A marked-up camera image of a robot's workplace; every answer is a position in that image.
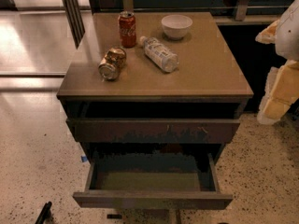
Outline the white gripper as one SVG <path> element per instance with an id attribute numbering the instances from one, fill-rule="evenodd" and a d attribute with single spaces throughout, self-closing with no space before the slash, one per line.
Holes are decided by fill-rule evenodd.
<path id="1" fill-rule="evenodd" d="M 255 40 L 275 44 L 277 55 L 288 59 L 280 68 L 270 69 L 259 105 L 258 122 L 273 125 L 299 99 L 299 0 L 294 0 L 280 20 L 273 21 Z"/>

